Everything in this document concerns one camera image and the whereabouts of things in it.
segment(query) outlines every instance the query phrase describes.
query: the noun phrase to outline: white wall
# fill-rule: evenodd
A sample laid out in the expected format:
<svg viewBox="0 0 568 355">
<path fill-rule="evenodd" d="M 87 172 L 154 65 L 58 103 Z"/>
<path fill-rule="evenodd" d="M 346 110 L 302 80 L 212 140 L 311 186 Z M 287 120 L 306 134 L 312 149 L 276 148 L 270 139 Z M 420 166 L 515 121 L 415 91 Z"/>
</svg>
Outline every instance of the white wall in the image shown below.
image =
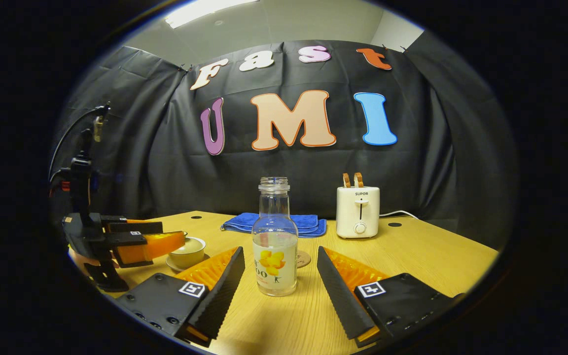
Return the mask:
<svg viewBox="0 0 568 355">
<path fill-rule="evenodd" d="M 424 29 L 409 20 L 385 10 L 370 44 L 404 52 L 401 46 L 408 48 L 422 32 Z"/>
</svg>

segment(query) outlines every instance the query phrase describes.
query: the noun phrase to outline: white cable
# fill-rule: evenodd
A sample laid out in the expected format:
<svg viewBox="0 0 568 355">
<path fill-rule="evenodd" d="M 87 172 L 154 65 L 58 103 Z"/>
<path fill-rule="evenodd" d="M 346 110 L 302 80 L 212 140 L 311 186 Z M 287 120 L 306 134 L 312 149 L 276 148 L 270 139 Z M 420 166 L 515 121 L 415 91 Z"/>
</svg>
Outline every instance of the white cable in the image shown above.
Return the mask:
<svg viewBox="0 0 568 355">
<path fill-rule="evenodd" d="M 388 215 L 394 215 L 394 214 L 396 214 L 396 213 L 404 213 L 404 214 L 408 214 L 408 215 L 412 216 L 412 217 L 413 217 L 413 218 L 415 218 L 415 219 L 419 219 L 419 218 L 417 218 L 416 216 L 414 216 L 414 215 L 412 215 L 412 214 L 410 214 L 409 212 L 406 212 L 406 211 L 393 211 L 393 212 L 390 212 L 390 213 L 386 213 L 386 214 L 384 214 L 384 215 L 379 215 L 379 216 L 388 216 Z"/>
</svg>

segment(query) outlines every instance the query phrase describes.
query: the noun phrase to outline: black cable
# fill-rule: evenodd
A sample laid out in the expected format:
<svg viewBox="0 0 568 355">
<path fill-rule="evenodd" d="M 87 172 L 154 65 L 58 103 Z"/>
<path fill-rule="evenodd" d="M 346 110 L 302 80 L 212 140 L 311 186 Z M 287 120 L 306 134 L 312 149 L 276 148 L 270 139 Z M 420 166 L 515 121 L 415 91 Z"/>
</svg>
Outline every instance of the black cable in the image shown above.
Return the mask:
<svg viewBox="0 0 568 355">
<path fill-rule="evenodd" d="M 110 110 L 110 102 L 107 102 L 106 105 L 104 106 L 97 106 L 96 108 L 94 108 L 93 110 L 89 110 L 87 112 L 85 112 L 83 115 L 81 115 L 76 121 L 74 121 L 69 128 L 67 128 L 67 130 L 65 131 L 65 134 L 63 134 L 63 136 L 61 137 L 61 140 L 59 140 L 58 144 L 56 144 L 56 149 L 54 149 L 54 155 L 52 155 L 52 161 L 49 163 L 49 171 L 48 171 L 48 176 L 50 173 L 52 173 L 52 168 L 54 166 L 54 159 L 56 159 L 56 153 L 58 152 L 59 148 L 61 148 L 61 144 L 63 143 L 63 140 L 65 139 L 65 137 L 67 137 L 67 135 L 70 133 L 70 131 L 72 130 L 72 128 L 74 128 L 74 126 L 76 126 L 76 123 L 78 123 L 81 119 L 87 117 L 87 115 L 95 113 L 95 112 L 100 112 L 101 114 L 99 115 L 106 115 L 108 110 Z M 52 180 L 54 179 L 54 177 L 56 177 L 56 175 L 58 175 L 58 173 L 60 172 L 60 169 L 54 173 L 54 175 L 49 176 L 49 182 L 48 184 L 52 183 Z"/>
</svg>

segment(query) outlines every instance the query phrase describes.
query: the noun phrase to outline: folded blue cloth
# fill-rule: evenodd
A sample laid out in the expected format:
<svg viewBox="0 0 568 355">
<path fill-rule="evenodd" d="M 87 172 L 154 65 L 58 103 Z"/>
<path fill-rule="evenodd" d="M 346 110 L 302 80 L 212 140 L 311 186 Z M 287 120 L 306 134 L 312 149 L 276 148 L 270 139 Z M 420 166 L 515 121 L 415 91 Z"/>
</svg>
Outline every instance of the folded blue cloth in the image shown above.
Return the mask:
<svg viewBox="0 0 568 355">
<path fill-rule="evenodd" d="M 221 230 L 251 233 L 251 228 L 259 215 L 257 213 L 241 213 L 221 225 Z M 317 215 L 291 215 L 291 220 L 297 225 L 300 238 L 318 237 L 325 234 L 327 222 L 319 220 Z"/>
</svg>

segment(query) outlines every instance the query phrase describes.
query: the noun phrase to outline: cork coaster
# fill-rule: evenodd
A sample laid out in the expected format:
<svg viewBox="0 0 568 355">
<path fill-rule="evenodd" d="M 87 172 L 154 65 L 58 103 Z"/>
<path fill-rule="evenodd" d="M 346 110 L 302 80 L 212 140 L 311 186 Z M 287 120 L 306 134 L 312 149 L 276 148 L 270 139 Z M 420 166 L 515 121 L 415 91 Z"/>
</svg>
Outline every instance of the cork coaster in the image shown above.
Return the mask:
<svg viewBox="0 0 568 355">
<path fill-rule="evenodd" d="M 297 251 L 297 268 L 305 267 L 311 262 L 311 256 L 308 252 L 298 250 Z"/>
</svg>

